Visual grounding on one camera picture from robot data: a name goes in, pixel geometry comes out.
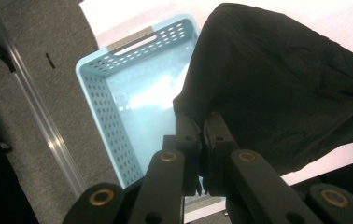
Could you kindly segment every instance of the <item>round metal joint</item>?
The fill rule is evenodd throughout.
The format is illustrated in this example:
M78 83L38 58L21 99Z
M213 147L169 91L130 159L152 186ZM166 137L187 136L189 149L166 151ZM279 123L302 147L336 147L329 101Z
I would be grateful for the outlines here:
M91 205L103 206L113 200L115 193L112 189L98 189L89 199Z
M256 160L256 156L250 152L242 152L238 155L241 161L251 162Z
M333 189L323 189L321 192L322 198L327 202L337 207L347 207L349 205L348 198L340 192Z
M177 159L177 154L174 152L164 152L161 156L160 159L162 161L174 161Z

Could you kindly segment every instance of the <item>basket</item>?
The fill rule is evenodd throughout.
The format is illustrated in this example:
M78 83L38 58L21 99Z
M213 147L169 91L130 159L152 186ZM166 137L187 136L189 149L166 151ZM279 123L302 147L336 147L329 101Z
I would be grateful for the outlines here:
M76 72L120 185L144 176L164 135L175 134L180 93L198 29L178 15L79 60Z

